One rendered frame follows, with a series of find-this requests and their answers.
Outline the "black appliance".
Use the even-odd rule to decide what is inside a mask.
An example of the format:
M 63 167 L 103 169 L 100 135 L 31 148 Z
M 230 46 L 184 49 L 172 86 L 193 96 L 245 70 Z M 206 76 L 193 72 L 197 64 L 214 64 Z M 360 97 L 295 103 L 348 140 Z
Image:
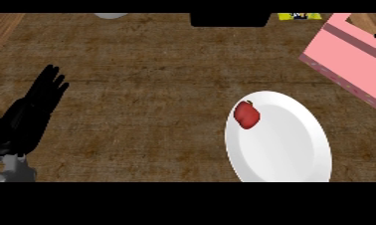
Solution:
M 190 24 L 194 27 L 264 27 L 268 13 L 211 14 L 190 13 Z

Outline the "grey round dish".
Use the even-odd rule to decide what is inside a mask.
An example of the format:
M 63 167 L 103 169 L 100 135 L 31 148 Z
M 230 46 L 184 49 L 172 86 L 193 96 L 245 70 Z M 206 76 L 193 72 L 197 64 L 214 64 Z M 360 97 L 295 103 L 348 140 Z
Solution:
M 124 17 L 128 13 L 94 13 L 94 15 L 106 20 L 118 19 Z

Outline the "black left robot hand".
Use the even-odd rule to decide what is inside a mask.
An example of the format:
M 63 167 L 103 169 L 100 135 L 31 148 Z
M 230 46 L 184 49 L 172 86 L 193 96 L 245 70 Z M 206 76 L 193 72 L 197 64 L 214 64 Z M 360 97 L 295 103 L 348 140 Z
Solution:
M 37 147 L 69 84 L 59 68 L 49 65 L 31 89 L 0 117 L 0 156 L 23 156 Z

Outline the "pink cardboard box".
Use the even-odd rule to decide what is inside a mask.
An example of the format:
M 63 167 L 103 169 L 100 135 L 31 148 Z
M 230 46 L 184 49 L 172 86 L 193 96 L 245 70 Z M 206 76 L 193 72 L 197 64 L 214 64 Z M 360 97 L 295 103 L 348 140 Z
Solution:
M 298 59 L 376 109 L 376 13 L 333 13 Z

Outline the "yellow packet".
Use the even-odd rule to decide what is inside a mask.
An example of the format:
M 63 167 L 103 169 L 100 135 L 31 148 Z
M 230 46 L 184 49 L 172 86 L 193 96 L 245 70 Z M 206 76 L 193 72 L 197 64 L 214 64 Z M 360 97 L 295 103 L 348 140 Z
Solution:
M 289 20 L 321 20 L 318 13 L 277 13 L 280 21 Z

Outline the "white oval plate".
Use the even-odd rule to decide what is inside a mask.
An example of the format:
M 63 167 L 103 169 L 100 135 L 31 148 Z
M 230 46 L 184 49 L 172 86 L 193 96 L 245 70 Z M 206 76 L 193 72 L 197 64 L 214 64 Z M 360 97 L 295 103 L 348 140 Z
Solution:
M 332 153 L 323 127 L 307 107 L 290 96 L 259 91 L 236 103 L 251 101 L 259 121 L 243 129 L 230 110 L 224 146 L 242 182 L 327 182 Z

